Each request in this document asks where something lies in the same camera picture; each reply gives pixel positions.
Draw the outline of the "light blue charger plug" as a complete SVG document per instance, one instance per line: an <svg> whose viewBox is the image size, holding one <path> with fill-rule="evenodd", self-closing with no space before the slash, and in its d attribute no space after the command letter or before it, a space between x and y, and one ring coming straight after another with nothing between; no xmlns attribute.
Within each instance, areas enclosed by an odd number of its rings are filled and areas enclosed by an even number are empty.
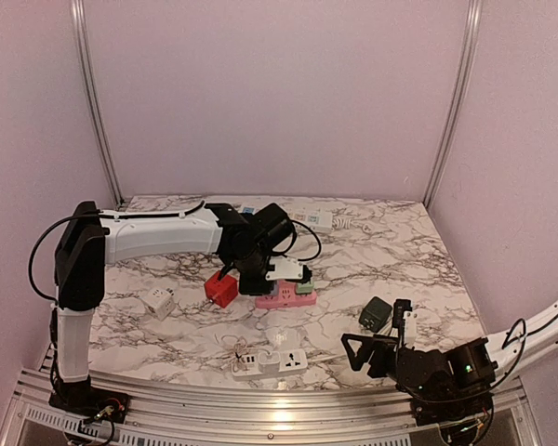
<svg viewBox="0 0 558 446"><path fill-rule="evenodd" d="M272 283L272 289L271 291L267 294L268 297L273 297L273 296L277 296L279 293L279 281L274 281Z"/></svg>

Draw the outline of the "red cube socket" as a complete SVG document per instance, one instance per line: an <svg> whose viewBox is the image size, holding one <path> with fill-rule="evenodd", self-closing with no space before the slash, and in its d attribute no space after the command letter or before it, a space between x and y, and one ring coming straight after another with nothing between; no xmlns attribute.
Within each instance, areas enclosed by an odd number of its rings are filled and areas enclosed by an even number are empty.
<svg viewBox="0 0 558 446"><path fill-rule="evenodd" d="M204 284L206 298L221 308L227 308L238 296L238 281L231 275L220 277L215 272Z"/></svg>

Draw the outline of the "pink triangular power socket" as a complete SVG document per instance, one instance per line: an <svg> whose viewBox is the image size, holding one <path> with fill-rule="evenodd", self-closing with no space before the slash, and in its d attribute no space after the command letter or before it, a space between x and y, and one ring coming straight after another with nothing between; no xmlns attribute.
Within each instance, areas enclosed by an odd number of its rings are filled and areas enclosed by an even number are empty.
<svg viewBox="0 0 558 446"><path fill-rule="evenodd" d="M297 295L295 293L296 282L279 281L279 293L277 296L266 295L255 298L255 307L258 309L300 308L316 304L317 293L310 295Z"/></svg>

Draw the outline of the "dark green charger plug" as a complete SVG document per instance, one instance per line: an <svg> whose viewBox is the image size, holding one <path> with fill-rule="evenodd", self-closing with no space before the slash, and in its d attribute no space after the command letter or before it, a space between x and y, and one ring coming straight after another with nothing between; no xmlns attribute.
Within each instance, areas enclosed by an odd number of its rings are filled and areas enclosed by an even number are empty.
<svg viewBox="0 0 558 446"><path fill-rule="evenodd" d="M368 331L377 334L383 329L390 316L392 306L378 296L373 296L362 309L358 322Z"/></svg>

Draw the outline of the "green plug adapter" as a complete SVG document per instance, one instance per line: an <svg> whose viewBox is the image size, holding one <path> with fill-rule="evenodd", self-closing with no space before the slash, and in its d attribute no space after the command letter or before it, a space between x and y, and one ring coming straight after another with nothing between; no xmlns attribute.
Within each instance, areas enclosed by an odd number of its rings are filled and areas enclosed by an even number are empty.
<svg viewBox="0 0 558 446"><path fill-rule="evenodd" d="M314 282L309 280L307 282L297 282L295 286L295 293L297 295L310 295L314 292Z"/></svg>

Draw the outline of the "long white colourful power strip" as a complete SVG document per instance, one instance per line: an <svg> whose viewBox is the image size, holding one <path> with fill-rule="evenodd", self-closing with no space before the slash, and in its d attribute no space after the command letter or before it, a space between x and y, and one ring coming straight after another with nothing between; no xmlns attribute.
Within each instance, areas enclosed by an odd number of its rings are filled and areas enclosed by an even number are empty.
<svg viewBox="0 0 558 446"><path fill-rule="evenodd" d="M333 229L333 213L308 204L279 203L292 220L304 223L312 230L329 233Z"/></svg>

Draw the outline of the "white charger plug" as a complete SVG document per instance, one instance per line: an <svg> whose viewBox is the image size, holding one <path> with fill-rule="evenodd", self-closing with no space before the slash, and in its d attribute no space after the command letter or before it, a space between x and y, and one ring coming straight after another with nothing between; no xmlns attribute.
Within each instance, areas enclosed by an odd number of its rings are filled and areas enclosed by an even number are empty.
<svg viewBox="0 0 558 446"><path fill-rule="evenodd" d="M264 366L274 366L278 365L281 361L280 353L277 351L273 352L260 352L259 363Z"/></svg>

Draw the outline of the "white power strip with USB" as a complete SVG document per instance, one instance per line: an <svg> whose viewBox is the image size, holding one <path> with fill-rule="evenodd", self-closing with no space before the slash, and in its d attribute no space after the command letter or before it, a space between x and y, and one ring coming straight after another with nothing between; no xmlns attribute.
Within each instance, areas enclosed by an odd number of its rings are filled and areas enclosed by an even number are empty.
<svg viewBox="0 0 558 446"><path fill-rule="evenodd" d="M232 376L236 381L279 378L303 374L308 365L303 349L261 351L241 355L232 366Z"/></svg>

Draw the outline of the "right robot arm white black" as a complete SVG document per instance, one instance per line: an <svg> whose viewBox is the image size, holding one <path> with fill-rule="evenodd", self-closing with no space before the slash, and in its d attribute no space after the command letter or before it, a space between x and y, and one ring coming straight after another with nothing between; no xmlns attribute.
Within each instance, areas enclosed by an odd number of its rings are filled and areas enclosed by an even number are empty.
<svg viewBox="0 0 558 446"><path fill-rule="evenodd" d="M368 365L372 378L389 377L422 406L461 416L529 362L558 348L558 299L536 316L443 352L415 348L417 314L408 299L395 301L395 336L343 334L341 343L355 371Z"/></svg>

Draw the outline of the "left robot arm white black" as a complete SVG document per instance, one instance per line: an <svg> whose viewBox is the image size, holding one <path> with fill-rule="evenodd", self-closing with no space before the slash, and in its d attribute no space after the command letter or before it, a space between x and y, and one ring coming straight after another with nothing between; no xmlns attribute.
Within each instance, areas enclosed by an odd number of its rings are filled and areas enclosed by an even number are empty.
<svg viewBox="0 0 558 446"><path fill-rule="evenodd" d="M168 254L215 255L221 275L238 273L242 295L266 295L277 281L305 281L303 262L277 247L297 239L287 212L271 203L255 214L228 203L200 202L175 212L123 213L80 203L71 216L49 226L40 245L55 229L63 233L54 254L56 292L33 291L51 302L55 316L55 392L79 413L92 413L99 393L91 386L88 347L95 309L105 296L105 268L120 261Z"/></svg>

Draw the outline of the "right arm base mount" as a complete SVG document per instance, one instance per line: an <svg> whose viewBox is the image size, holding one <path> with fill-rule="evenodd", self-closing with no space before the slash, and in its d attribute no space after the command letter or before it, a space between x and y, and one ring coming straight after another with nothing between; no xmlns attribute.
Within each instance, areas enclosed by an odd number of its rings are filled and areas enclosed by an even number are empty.
<svg viewBox="0 0 558 446"><path fill-rule="evenodd" d="M490 396L452 403L410 401L417 426L436 424L444 445L476 445L488 432L494 419Z"/></svg>

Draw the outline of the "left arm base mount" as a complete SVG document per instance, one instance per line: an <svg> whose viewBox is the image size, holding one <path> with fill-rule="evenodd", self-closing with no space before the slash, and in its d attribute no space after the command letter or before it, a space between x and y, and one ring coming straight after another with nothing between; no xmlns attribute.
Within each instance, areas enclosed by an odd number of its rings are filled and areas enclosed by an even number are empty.
<svg viewBox="0 0 558 446"><path fill-rule="evenodd" d="M114 441L117 425L126 419L130 397L122 392L89 387L70 392L53 391L48 402L51 407L82 417L76 429L78 433L88 433L90 427L104 427L105 437L100 436L100 445L107 445Z"/></svg>

